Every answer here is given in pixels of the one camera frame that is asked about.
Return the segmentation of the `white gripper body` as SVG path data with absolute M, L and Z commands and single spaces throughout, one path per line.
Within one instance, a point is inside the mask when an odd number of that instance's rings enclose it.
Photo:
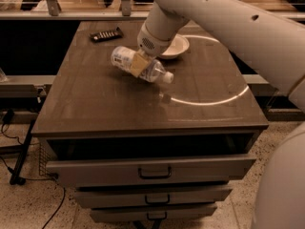
M 138 47 L 150 56 L 162 54 L 171 44 L 171 35 L 164 30 L 150 31 L 144 23 L 137 35 Z

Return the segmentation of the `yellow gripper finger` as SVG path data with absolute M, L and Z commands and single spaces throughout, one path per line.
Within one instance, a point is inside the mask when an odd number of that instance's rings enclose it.
M 138 77 L 153 61 L 153 57 L 145 51 L 139 49 L 132 58 L 130 72 L 133 76 Z

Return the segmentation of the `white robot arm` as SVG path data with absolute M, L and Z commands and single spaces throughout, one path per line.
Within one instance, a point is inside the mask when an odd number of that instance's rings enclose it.
M 140 57 L 163 53 L 190 20 L 305 111 L 305 28 L 240 0 L 153 0 L 138 36 Z M 258 187 L 251 229 L 305 229 L 305 123 L 279 144 Z

